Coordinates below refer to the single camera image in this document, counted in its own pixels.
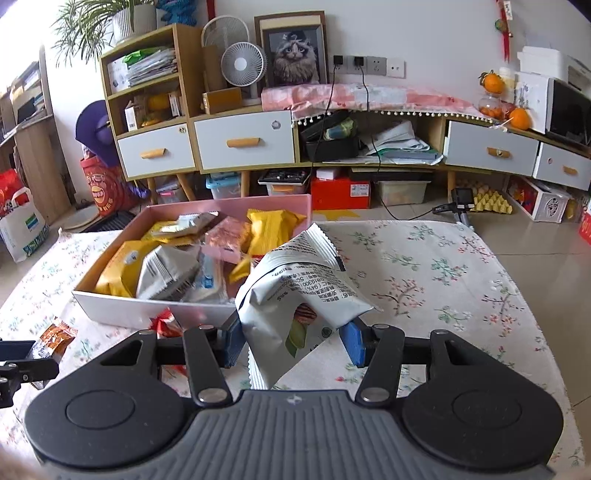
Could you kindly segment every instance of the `white drawer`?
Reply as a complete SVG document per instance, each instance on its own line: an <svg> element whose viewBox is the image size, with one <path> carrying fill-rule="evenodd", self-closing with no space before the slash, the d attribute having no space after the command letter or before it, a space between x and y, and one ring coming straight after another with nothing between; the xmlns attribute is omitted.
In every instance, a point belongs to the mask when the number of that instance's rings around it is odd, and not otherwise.
<svg viewBox="0 0 591 480"><path fill-rule="evenodd" d="M187 124L152 130L118 141L127 178L142 178L161 173L195 169ZM164 155L142 158L147 152L165 149Z"/></svg>
<svg viewBox="0 0 591 480"><path fill-rule="evenodd" d="M203 170L295 163L291 112L260 112L195 122ZM251 146L229 147L248 140Z"/></svg>
<svg viewBox="0 0 591 480"><path fill-rule="evenodd" d="M591 160L542 143L535 162L534 178L587 190L591 183Z"/></svg>
<svg viewBox="0 0 591 480"><path fill-rule="evenodd" d="M443 154L447 165L484 168L531 177L538 141L500 129L450 122Z"/></svg>

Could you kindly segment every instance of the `stack of papers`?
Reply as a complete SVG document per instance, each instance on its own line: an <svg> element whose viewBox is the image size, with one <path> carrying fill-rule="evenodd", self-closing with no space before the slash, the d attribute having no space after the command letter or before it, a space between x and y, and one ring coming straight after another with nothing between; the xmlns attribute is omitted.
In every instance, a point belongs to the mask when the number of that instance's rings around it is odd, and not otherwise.
<svg viewBox="0 0 591 480"><path fill-rule="evenodd" d="M178 71L177 57L173 48L161 48L129 67L127 79L133 87Z"/></svg>

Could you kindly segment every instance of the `table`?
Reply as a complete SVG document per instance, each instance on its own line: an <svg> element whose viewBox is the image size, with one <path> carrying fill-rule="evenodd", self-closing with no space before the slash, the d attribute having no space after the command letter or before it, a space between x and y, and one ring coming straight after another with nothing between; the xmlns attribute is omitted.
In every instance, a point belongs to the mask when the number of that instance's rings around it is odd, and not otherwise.
<svg viewBox="0 0 591 480"><path fill-rule="evenodd" d="M368 324L390 323L407 336L437 328L458 333L548 391L564 414L563 435L550 466L584 464L581 440L560 371L525 300L491 250L462 225L393 220L322 222L361 292L383 312L363 316ZM0 336L35 339L52 322L78 329L60 364L59 378L132 333L94 323L71 295L73 286L117 232L63 233L23 278L0 309ZM237 366L223 371L234 395L249 388L246 349ZM332 335L277 383L282 389L339 388L354 394L364 371L355 368ZM173 370L163 381L189 396L186 379ZM424 381L424 368L404 366L398 394ZM0 411L0 443L33 456L22 428L28 403L38 392L29 385L15 395L15 407Z"/></svg>

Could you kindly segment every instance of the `black cable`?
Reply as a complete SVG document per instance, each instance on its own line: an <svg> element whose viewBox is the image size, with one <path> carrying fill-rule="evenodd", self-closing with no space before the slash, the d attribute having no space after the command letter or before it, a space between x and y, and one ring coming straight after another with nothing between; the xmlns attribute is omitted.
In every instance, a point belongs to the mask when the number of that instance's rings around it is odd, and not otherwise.
<svg viewBox="0 0 591 480"><path fill-rule="evenodd" d="M320 136L318 137L318 140L316 141L316 147L314 149L314 158L316 157L316 154L318 153L318 146L320 145L320 142L322 142L324 139L324 121L326 120L326 116L329 112L330 103L332 101L332 95L333 95L333 92L335 91L335 73L336 73L336 64L333 67L333 83L330 87L329 103L328 103L328 105L326 105L326 110L324 111L324 117L322 117L322 123L320 124ZM314 173L314 158L311 158L312 173Z"/></svg>
<svg viewBox="0 0 591 480"><path fill-rule="evenodd" d="M361 69L361 81L363 82L363 86L365 88L365 92L367 93L367 111L369 112L369 90L368 90L368 86L365 84L365 74L363 73L363 66L361 66L360 69ZM379 173L379 169L382 168L382 155L380 155L378 149L375 146L374 135L373 135L373 133L371 133L371 131L369 133L369 137L371 138L371 144L372 144L375 152L378 155L378 170L376 171L376 174L377 174L377 173ZM402 220L400 218L396 218L394 216L394 214L392 212L390 212L390 209L386 206L386 204L382 200L382 196L381 195L378 195L378 197L379 197L379 201L382 203L382 206L386 209L386 211L390 214L390 217L392 217L394 220L409 222L411 220L416 220L417 218L421 218L421 217L425 216L426 214L431 213L433 211L433 210L428 210L425 213L422 213L420 215L417 215L416 217L407 218L406 220Z"/></svg>

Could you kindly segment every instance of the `pink snack package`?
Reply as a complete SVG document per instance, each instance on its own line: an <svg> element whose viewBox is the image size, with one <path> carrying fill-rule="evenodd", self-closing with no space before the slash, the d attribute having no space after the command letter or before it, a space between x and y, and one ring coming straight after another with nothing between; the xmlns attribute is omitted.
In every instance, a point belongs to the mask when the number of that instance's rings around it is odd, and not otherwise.
<svg viewBox="0 0 591 480"><path fill-rule="evenodd" d="M250 239L250 223L226 217L205 234L202 251L210 257L237 264L242 252L248 249Z"/></svg>

